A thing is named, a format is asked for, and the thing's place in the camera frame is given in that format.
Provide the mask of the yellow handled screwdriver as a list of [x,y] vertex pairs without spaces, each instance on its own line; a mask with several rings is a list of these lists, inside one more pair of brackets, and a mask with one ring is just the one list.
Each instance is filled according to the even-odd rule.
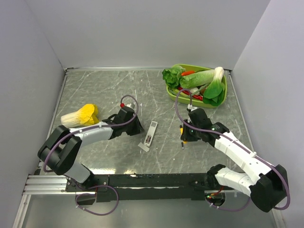
[[187,141],[184,140],[183,138],[183,126],[180,125],[180,140],[181,140],[181,148],[184,150],[185,149],[185,144],[187,144]]

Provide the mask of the white remote control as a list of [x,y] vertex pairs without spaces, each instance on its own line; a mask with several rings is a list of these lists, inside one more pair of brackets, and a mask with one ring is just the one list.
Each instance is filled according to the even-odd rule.
[[[156,121],[151,121],[151,124],[150,124],[150,126],[149,126],[147,135],[146,135],[145,140],[144,140],[144,143],[143,143],[143,144],[146,145],[147,147],[150,147],[150,145],[151,145],[151,143],[152,143],[154,134],[155,134],[155,132],[156,132],[157,125],[158,125],[158,123],[157,123]],[[152,136],[150,144],[146,144],[146,143],[145,143],[146,138],[147,138],[148,135],[151,135],[151,136]]]

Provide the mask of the white battery cover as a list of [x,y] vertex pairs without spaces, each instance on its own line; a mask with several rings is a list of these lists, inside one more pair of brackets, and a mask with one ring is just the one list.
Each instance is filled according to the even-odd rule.
[[144,145],[142,142],[140,142],[138,144],[138,147],[140,147],[142,150],[144,150],[145,152],[149,151],[149,147],[147,147],[146,145]]

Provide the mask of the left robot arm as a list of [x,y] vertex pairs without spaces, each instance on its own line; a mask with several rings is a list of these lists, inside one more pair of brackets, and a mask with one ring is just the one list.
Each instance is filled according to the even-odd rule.
[[126,133],[129,136],[144,131],[135,111],[128,106],[117,114],[89,127],[68,129],[58,126],[38,151],[38,157],[57,175],[66,175],[83,191],[92,189],[94,174],[76,162],[81,147],[99,141],[111,140]]

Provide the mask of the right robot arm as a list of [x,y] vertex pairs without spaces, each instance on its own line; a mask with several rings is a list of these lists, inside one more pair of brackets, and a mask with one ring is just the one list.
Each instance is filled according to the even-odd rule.
[[290,205],[290,192],[286,169],[273,166],[241,143],[222,123],[212,123],[201,108],[188,105],[188,119],[183,120],[181,140],[196,142],[202,140],[228,156],[242,172],[236,172],[218,164],[208,172],[207,182],[212,189],[221,186],[233,188],[250,197],[263,212],[279,209],[286,199]]

